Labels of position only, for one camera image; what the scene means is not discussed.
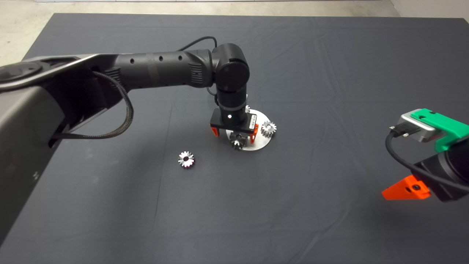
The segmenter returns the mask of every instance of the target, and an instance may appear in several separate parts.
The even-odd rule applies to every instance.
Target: green bracket
[[[452,144],[469,136],[469,125],[463,124],[442,114],[435,113],[429,109],[424,108],[410,114],[410,116],[427,125],[446,132],[446,135],[443,138],[435,142],[435,150],[437,152],[448,150]]]

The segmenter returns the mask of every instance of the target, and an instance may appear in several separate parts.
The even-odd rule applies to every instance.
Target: concrete floor
[[[53,13],[399,16],[390,0],[297,2],[60,2],[0,0],[0,65],[20,61]]]

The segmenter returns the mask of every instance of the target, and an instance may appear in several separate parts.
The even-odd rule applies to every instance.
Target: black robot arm
[[[246,113],[249,67],[241,49],[36,57],[0,67],[0,244],[57,148],[59,139],[124,98],[131,122],[133,89],[216,84],[212,128],[252,133]],[[119,133],[108,133],[108,138]]]

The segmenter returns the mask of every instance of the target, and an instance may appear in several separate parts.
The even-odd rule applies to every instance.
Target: table
[[[400,114],[469,123],[463,19],[55,14],[26,58],[171,51],[204,35],[243,49],[248,104],[277,124],[272,142],[237,152],[213,137],[205,89],[132,91],[123,135],[62,142],[0,263],[469,262],[468,198],[380,194],[409,174],[384,148]],[[78,132],[107,132],[124,112]],[[395,145],[413,162],[433,154]]]

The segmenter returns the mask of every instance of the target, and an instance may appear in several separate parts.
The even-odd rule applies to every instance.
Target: gear
[[[189,151],[184,151],[179,154],[178,162],[181,167],[188,169],[194,165],[196,160],[194,159],[194,154]]]
[[[230,134],[231,146],[236,150],[241,150],[248,144],[248,137],[240,133],[231,132]]]
[[[277,126],[271,121],[265,121],[261,126],[261,134],[266,138],[271,138],[277,131]]]

